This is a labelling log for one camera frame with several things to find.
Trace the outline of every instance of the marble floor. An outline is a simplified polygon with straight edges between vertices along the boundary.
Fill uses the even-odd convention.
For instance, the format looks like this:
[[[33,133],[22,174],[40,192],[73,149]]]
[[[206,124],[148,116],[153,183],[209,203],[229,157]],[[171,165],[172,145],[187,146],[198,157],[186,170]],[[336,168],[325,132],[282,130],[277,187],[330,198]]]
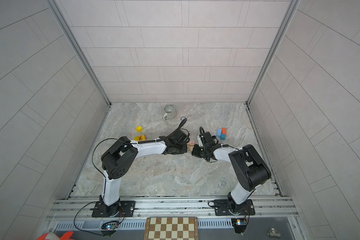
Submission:
[[[242,147],[252,144],[258,151],[250,120],[243,103],[172,103],[177,115],[163,120],[166,103],[113,103],[96,144],[105,138],[119,138],[145,134],[147,139],[166,136],[188,118],[183,128],[196,141],[199,127],[216,134],[219,127],[227,128],[223,143]],[[137,126],[144,128],[139,134]],[[114,143],[101,143],[94,154],[94,162],[101,168],[101,155]],[[135,159],[129,171],[123,176],[120,196],[221,196],[227,195],[236,185],[237,179],[229,162],[208,163],[196,158],[190,152],[181,155],[154,154]],[[103,176],[87,159],[71,196],[98,196],[103,189]],[[254,195],[274,195],[268,180],[259,186]]]

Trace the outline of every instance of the light blue block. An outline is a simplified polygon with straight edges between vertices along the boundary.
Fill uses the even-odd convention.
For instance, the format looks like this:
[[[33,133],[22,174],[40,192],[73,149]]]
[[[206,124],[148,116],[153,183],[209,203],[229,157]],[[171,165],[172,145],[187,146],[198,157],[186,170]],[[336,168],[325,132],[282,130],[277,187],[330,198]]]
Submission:
[[[220,137],[220,136],[221,136],[221,131],[222,131],[221,128],[218,128],[218,129],[217,129],[216,136]]]

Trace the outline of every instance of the mug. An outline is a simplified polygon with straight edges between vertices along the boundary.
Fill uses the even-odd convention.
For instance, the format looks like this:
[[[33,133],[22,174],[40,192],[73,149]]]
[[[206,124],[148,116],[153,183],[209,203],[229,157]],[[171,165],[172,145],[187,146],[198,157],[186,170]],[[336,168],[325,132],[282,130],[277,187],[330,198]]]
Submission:
[[[176,109],[173,105],[167,105],[164,107],[164,120],[172,119],[176,116]]]

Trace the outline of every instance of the orange plush toy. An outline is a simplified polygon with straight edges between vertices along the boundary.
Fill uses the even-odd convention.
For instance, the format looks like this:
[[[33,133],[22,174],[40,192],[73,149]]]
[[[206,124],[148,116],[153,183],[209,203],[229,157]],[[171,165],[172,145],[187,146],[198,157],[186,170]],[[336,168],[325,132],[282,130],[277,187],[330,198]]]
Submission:
[[[50,232],[50,233],[46,233],[42,236],[40,236],[38,239],[36,240],[74,240],[72,238],[70,238],[73,234],[73,231],[69,231],[67,233],[65,233],[61,238],[59,238],[58,236],[56,236],[56,234]]]

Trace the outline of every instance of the tile wall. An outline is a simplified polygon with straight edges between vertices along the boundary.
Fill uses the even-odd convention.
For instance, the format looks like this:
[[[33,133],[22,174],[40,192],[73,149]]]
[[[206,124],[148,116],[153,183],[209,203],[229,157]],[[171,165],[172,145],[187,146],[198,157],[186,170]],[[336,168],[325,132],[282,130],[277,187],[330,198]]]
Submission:
[[[302,0],[250,103],[311,239],[360,239],[360,0]]]
[[[106,110],[46,3],[0,1],[0,239],[38,237]]]
[[[112,102],[246,101],[289,5],[56,2]]]

